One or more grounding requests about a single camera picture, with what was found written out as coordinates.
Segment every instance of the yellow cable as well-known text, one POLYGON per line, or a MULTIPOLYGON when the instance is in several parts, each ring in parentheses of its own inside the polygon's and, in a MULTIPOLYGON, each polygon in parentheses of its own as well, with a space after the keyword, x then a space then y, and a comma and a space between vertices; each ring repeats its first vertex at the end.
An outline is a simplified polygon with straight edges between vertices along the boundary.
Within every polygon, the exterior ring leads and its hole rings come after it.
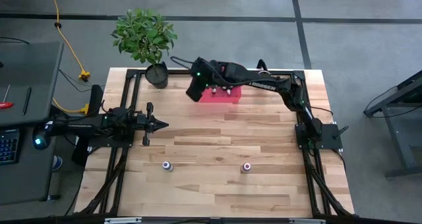
MULTIPOLYGON (((53 1, 54 1, 54 5, 55 5, 56 16, 57 16, 57 20, 56 21, 57 21, 57 23, 59 23, 59 6, 57 5, 57 1, 56 0, 53 0, 53 1)), ((63 35, 63 33, 61 32, 59 26, 57 26, 57 30, 59 31, 61 37, 65 40, 67 46, 69 46, 69 49, 71 50, 71 52, 73 54, 73 57, 75 57, 76 61, 78 61, 78 64, 80 66, 80 69, 82 70, 82 74, 84 74, 85 73, 85 69, 82 66, 82 63, 80 63, 80 61, 79 61, 78 57, 76 56, 75 52, 73 51, 73 48, 72 48, 71 44, 67 41, 65 35, 63 35)))
POLYGON ((68 113, 80 113, 80 110, 68 110, 68 109, 65 109, 65 108, 61 107, 59 105, 59 103, 57 102, 57 100, 55 100, 54 98, 53 98, 53 101, 54 101, 54 104, 56 104, 56 106, 58 106, 58 108, 60 110, 64 111, 64 112, 68 112, 68 113))

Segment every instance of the wood grain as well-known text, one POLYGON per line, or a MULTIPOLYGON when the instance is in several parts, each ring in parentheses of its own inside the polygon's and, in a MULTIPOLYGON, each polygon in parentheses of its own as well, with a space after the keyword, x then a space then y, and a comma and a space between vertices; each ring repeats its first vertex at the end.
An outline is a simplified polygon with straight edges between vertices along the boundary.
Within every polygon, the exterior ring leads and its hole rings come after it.
MULTIPOLYGON (((125 74, 125 68, 110 69, 105 108, 119 106, 125 74)), ((330 109, 322 72, 306 70, 305 76, 311 104, 330 109)), ((136 132, 119 215, 310 217, 305 168, 293 129, 296 115, 281 97, 243 87, 237 104, 194 103, 185 95, 189 83, 188 76, 171 75, 168 87, 157 90, 141 79, 136 110, 145 110, 151 101, 154 115, 169 127, 151 136, 150 147, 142 146, 143 132, 136 132), (164 171, 163 161, 172 162, 174 171, 164 171), (245 162, 252 169, 242 174, 245 162)), ((328 112, 313 113, 324 123, 332 121, 328 112)), ((109 148, 100 148, 88 158, 75 211, 103 185, 109 153, 109 148)), ((328 186, 353 212, 342 161, 331 151, 322 151, 321 157, 328 186)), ((318 188, 316 195, 322 210, 318 188)))

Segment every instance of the green leaves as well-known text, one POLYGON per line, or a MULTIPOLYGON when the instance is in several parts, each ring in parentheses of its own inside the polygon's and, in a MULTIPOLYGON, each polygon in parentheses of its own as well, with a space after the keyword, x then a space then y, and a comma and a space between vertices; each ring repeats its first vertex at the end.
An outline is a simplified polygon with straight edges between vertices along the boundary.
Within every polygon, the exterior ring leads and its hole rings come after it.
POLYGON ((151 29, 151 30, 147 33, 146 37, 148 37, 148 38, 154 38, 154 37, 156 37, 156 35, 157 35, 157 34, 158 34, 157 29, 151 29))
POLYGON ((150 9, 129 9, 125 16, 119 17, 111 36, 115 38, 113 46, 118 47, 120 53, 130 53, 135 61, 148 61, 153 65, 161 61, 163 50, 168 54, 177 39, 173 24, 164 22, 160 14, 150 9))
POLYGON ((162 42, 163 41, 163 38, 155 38, 153 41, 152 41, 152 43, 160 43, 160 42, 162 42))

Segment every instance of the keyboard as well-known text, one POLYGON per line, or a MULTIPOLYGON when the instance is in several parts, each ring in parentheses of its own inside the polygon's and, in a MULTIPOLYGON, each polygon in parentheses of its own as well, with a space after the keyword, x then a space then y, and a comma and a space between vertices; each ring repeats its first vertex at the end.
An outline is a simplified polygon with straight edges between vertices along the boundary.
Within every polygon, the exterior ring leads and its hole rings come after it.
POLYGON ((19 129, 0 130, 0 165, 18 163, 19 129))

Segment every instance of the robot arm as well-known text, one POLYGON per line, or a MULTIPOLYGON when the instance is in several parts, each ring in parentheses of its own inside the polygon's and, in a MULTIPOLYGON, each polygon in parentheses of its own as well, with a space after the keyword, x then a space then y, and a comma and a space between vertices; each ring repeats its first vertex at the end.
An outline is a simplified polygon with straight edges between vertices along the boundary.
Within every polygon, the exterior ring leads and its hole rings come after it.
POLYGON ((34 131, 34 146, 41 150, 49 146, 52 136, 74 134, 93 138, 91 146, 125 147, 133 143, 135 130, 145 131, 142 144, 149 146, 150 133, 168 126, 152 115, 153 108, 152 103, 148 102, 146 114, 142 111, 135 114, 134 109, 117 107, 95 117, 56 117, 34 131))
POLYGON ((252 86, 263 90, 277 92, 284 105, 296 112, 306 126, 307 137, 313 142, 321 141, 322 123, 313 117, 311 105, 307 102, 304 88, 293 77, 259 75, 235 63, 206 61, 200 57, 191 67, 192 81, 186 94, 199 101, 203 91, 209 86, 252 86))

